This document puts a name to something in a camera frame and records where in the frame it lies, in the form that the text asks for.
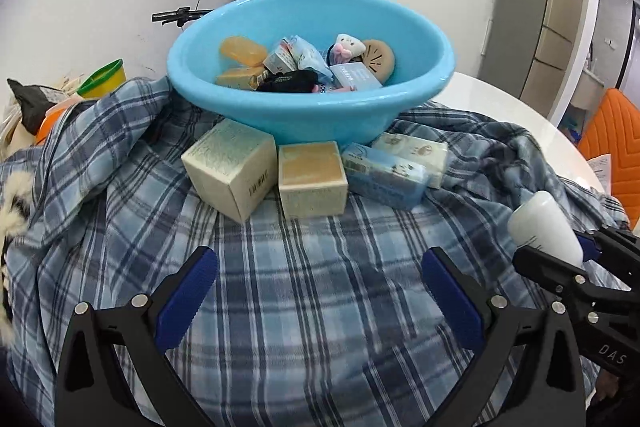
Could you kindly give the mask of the person's right hand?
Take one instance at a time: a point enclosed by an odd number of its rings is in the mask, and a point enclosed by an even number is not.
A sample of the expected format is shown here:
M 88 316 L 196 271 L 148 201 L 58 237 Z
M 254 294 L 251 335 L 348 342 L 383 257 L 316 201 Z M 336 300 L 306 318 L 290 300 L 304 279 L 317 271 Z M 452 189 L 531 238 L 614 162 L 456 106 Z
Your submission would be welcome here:
M 614 398 L 618 390 L 618 381 L 620 379 L 601 369 L 596 382 L 596 391 L 592 397 L 593 401 L 599 402 L 604 399 Z

